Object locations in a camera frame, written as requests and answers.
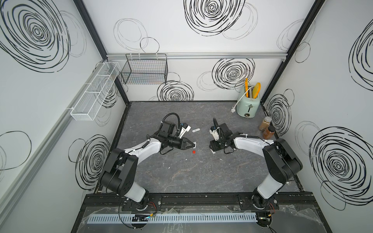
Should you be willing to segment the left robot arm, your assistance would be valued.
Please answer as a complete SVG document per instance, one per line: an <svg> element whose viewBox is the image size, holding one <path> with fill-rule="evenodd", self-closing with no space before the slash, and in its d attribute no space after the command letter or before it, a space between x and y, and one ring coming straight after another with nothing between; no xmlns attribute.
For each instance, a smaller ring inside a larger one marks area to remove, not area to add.
<svg viewBox="0 0 373 233"><path fill-rule="evenodd" d="M147 135L143 143L124 150L116 148L109 154L99 176L99 184L120 197L146 204L149 192L135 182L137 166L165 148L193 149L195 143L184 137L190 129L187 123L181 123L177 113L167 114L159 129L152 135Z"/></svg>

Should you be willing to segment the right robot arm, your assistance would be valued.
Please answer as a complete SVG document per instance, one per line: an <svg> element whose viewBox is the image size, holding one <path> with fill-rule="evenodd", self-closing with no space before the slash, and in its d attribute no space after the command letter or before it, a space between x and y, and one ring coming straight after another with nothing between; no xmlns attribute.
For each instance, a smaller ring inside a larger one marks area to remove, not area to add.
<svg viewBox="0 0 373 233"><path fill-rule="evenodd" d="M274 194L303 168L301 160L282 138L269 140L241 132L233 133L225 123L218 124L216 118L213 118L209 132L214 137L209 143L213 153L223 150L225 154L231 154L236 150L246 150L265 159L268 175L251 197L253 206L259 210L269 206Z"/></svg>

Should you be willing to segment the mint green toaster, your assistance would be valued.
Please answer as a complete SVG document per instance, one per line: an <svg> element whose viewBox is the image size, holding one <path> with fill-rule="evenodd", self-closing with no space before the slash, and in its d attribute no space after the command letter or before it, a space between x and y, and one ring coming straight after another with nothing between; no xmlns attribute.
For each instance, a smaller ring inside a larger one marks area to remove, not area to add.
<svg viewBox="0 0 373 233"><path fill-rule="evenodd" d="M260 105L260 95L256 99L247 98L245 96L238 102L236 106L237 114L245 118L253 118Z"/></svg>

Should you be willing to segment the spice jar black lid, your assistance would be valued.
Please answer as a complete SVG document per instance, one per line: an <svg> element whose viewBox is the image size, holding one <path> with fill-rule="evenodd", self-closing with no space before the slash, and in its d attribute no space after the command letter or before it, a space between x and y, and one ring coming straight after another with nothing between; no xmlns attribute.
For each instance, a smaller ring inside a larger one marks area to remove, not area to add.
<svg viewBox="0 0 373 233"><path fill-rule="evenodd" d="M274 133L275 133L275 127L271 125L266 130L264 130L262 136L264 139L268 140L274 135Z"/></svg>

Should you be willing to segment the spice jar silver lid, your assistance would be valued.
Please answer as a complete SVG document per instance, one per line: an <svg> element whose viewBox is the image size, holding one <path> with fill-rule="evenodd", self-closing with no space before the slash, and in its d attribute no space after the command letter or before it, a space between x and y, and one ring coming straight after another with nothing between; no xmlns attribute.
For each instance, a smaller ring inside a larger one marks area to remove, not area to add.
<svg viewBox="0 0 373 233"><path fill-rule="evenodd" d="M264 117L264 119L262 120L262 123L259 126L259 130L262 132L265 131L270 126L271 121L272 121L272 118L270 116Z"/></svg>

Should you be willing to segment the yellow spatula right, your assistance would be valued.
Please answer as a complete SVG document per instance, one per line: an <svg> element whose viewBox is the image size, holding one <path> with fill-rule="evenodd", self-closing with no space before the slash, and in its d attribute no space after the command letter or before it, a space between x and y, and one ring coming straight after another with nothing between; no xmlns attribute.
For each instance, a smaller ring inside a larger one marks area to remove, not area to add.
<svg viewBox="0 0 373 233"><path fill-rule="evenodd" d="M256 99L258 97L260 90L261 90L261 83L256 83L252 91L253 99Z"/></svg>

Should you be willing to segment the orange spatula left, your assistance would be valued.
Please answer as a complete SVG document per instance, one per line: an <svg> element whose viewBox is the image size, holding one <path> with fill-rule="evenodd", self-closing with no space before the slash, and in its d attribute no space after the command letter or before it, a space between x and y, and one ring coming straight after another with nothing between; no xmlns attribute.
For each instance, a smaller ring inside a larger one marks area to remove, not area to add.
<svg viewBox="0 0 373 233"><path fill-rule="evenodd" d="M248 78L245 78L245 97L249 97L249 82L248 82Z"/></svg>

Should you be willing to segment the white mesh shelf basket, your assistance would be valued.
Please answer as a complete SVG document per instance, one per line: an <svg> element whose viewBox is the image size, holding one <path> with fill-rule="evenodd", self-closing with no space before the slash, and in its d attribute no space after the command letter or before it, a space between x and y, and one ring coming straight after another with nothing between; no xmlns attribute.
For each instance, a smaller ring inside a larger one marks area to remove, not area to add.
<svg viewBox="0 0 373 233"><path fill-rule="evenodd" d="M119 71L118 62L98 63L87 83L87 88L71 111L71 116L76 121L93 121L96 118Z"/></svg>

